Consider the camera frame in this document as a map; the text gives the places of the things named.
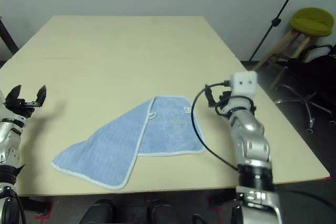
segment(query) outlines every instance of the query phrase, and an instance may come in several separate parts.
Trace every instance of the wooden stool leg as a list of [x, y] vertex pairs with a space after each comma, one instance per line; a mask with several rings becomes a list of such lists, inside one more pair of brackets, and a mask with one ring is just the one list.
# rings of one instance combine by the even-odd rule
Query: wooden stool leg
[[[316, 44], [318, 40], [319, 40], [319, 37], [311, 37], [308, 46]], [[305, 55], [305, 57], [303, 59], [304, 62], [308, 58], [309, 54], [310, 54], [310, 52]]]
[[[300, 53], [306, 48], [306, 46], [309, 44], [311, 37], [307, 36], [305, 39], [303, 39], [303, 41], [301, 42], [301, 44], [299, 45], [299, 47], [296, 49], [295, 53], [291, 56], [291, 58], [298, 58]], [[276, 76], [276, 78], [274, 79], [274, 81], [272, 82], [270, 88], [273, 89], [276, 84], [280, 81], [280, 79], [282, 78], [282, 76], [284, 75], [286, 71], [286, 68], [282, 69], [282, 71]]]
[[[288, 45], [282, 49], [280, 52], [279, 52], [279, 55], [281, 57], [281, 55], [283, 55], [285, 52], [288, 51], [288, 49], [293, 45], [293, 43], [295, 42], [295, 40], [297, 40], [297, 38], [300, 36], [301, 33], [296, 33], [293, 37], [293, 39], [288, 43]], [[276, 63], [271, 63], [267, 66], [267, 69], [270, 69], [271, 67], [274, 67], [276, 65]]]
[[308, 46], [311, 37], [307, 36], [296, 49], [295, 53], [291, 56], [291, 58], [296, 59], [299, 57], [300, 53]]
[[278, 51], [286, 42], [288, 42], [296, 32], [294, 30], [290, 30], [286, 35], [279, 41], [279, 43], [276, 44], [275, 47], [265, 56], [263, 57], [258, 64], [255, 65], [253, 68], [253, 71], [257, 71], [276, 51]]

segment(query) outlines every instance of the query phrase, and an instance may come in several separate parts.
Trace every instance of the table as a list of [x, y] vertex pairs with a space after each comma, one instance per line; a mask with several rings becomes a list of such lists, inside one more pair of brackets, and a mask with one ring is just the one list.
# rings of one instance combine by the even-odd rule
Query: table
[[[76, 195], [231, 188], [237, 173], [209, 152], [138, 157], [128, 184], [109, 191], [50, 167], [72, 144], [147, 99], [183, 95], [193, 100], [205, 83], [229, 79], [245, 68], [203, 17], [54, 16], [0, 70], [7, 95], [22, 84], [33, 100], [47, 86], [47, 99], [22, 135], [16, 184], [20, 195]], [[215, 97], [223, 90], [214, 89]], [[258, 87], [257, 119], [265, 126], [275, 183], [329, 176], [285, 116]], [[196, 106], [204, 137], [234, 163], [229, 127], [205, 97]]]

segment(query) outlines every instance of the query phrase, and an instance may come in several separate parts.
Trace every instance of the gray carpet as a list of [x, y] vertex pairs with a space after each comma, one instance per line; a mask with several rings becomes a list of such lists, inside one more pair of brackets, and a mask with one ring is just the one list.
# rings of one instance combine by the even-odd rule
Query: gray carpet
[[[259, 84], [273, 100], [291, 97], [291, 94], [284, 90], [270, 91], [268, 89], [271, 80], [276, 74], [274, 71], [261, 69], [258, 75]], [[299, 104], [284, 104], [280, 106], [280, 109], [330, 172], [331, 177], [336, 176], [336, 140], [334, 137], [336, 127], [328, 125], [327, 116], [321, 111], [314, 111], [316, 118], [315, 133], [314, 135], [308, 135], [306, 133], [307, 118]], [[279, 186], [278, 189], [305, 191], [320, 196], [336, 205], [336, 184], [333, 179], [286, 184]], [[118, 209], [118, 222], [144, 223], [146, 207], [150, 201], [166, 199], [176, 207], [177, 213], [184, 223], [190, 223], [191, 215], [194, 213], [203, 215], [209, 223], [230, 223], [229, 208], [223, 207], [214, 211], [210, 210], [207, 204], [207, 196], [216, 195], [220, 192], [221, 190], [203, 190], [148, 194], [57, 196], [38, 199], [51, 200], [54, 203], [50, 218], [45, 220], [44, 224], [76, 224], [86, 210], [96, 200], [101, 198], [113, 200]], [[336, 214], [316, 200], [286, 192], [280, 193], [280, 199], [284, 223], [336, 223]], [[40, 220], [35, 219], [34, 213], [26, 212], [26, 214], [28, 223], [41, 223]]]

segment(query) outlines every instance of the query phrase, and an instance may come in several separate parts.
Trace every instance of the black chair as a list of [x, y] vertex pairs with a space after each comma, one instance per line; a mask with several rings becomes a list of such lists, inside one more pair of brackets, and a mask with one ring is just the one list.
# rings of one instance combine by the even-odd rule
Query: black chair
[[[320, 56], [309, 62], [304, 62], [308, 53], [316, 48], [327, 47], [330, 52], [325, 56]], [[331, 109], [327, 109], [324, 105], [317, 104], [313, 98], [317, 96], [323, 101], [334, 103], [336, 101], [336, 45], [312, 45], [307, 47], [297, 59], [290, 59], [283, 62], [287, 70], [293, 74], [305, 89], [305, 93], [301, 94], [293, 87], [285, 84], [279, 84], [277, 88], [283, 87], [293, 93], [297, 98], [279, 99], [275, 104], [286, 102], [300, 102], [308, 112], [309, 124], [306, 129], [308, 134], [314, 133], [314, 117], [311, 113], [311, 107], [323, 110], [329, 115], [329, 124], [336, 125], [335, 115]]]

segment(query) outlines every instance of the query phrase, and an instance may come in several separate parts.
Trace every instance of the towel label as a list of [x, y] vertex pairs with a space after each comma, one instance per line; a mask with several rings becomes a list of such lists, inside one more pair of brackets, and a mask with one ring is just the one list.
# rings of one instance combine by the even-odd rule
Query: towel label
[[191, 107], [184, 107], [184, 113], [191, 114]]

